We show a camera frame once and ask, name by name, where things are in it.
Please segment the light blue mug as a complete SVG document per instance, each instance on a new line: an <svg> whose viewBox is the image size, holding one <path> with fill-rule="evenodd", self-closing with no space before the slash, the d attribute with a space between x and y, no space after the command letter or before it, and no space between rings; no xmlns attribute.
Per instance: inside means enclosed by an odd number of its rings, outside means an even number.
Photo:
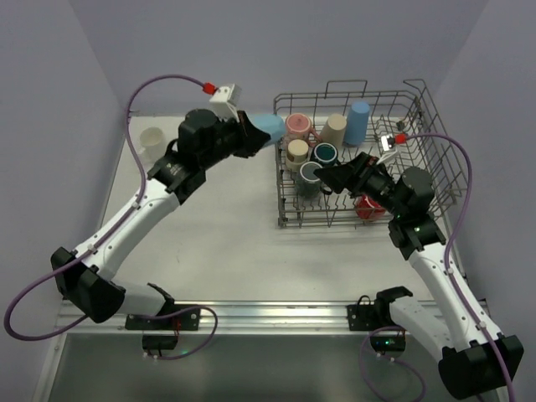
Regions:
<svg viewBox="0 0 536 402"><path fill-rule="evenodd" d="M277 144L286 134L284 120L273 114L254 114L249 116L251 123L259 130L270 135L270 140L263 148Z"/></svg>

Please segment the grey mug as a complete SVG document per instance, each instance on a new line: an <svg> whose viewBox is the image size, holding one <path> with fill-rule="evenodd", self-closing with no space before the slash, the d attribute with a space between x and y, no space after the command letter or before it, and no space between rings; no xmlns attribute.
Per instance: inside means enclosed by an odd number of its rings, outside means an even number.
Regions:
<svg viewBox="0 0 536 402"><path fill-rule="evenodd" d="M295 190L298 196L303 198L315 198L318 194L331 195L332 190L324 186L323 181L315 174L316 170L321 169L322 165L318 162L305 162L301 165L295 182Z"/></svg>

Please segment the red mug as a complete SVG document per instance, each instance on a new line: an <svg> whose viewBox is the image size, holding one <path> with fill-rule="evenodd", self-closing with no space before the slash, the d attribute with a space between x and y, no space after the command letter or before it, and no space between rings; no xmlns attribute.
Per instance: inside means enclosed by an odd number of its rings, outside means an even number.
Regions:
<svg viewBox="0 0 536 402"><path fill-rule="evenodd" d="M367 195L361 195L357 199L355 212L363 221L376 221L386 214L386 210Z"/></svg>

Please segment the white mug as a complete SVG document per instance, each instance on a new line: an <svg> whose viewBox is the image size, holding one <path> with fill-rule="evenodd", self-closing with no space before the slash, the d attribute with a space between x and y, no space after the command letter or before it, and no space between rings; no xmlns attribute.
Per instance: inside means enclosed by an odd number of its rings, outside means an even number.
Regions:
<svg viewBox="0 0 536 402"><path fill-rule="evenodd" d="M147 162L156 162L166 151L164 132L155 126L143 130L139 136L139 155Z"/></svg>

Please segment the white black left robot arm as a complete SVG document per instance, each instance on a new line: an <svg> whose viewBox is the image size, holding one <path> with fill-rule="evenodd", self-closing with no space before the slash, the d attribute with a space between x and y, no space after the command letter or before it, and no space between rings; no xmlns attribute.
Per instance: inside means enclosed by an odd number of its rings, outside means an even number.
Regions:
<svg viewBox="0 0 536 402"><path fill-rule="evenodd" d="M205 183L211 167L230 156L253 157L284 133L285 124L275 115L238 111L225 120L207 109L190 111L129 203L74 250L60 247L52 254L61 295L96 323L117 313L162 314L173 299L161 287L130 287L113 280L124 259Z"/></svg>

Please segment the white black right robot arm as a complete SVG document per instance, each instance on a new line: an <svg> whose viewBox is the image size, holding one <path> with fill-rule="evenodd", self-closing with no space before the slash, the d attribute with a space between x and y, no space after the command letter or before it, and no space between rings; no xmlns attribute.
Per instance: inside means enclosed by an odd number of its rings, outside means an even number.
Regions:
<svg viewBox="0 0 536 402"><path fill-rule="evenodd" d="M378 314L387 323L408 330L433 356L449 394L458 400L498 388L513 388L524 348L489 317L465 283L430 204L435 197L431 175L408 167L393 179L385 165L365 152L352 161L321 167L314 174L335 193L367 196L391 213L389 237L404 260L418 273L443 318L420 310L410 292L380 292Z"/></svg>

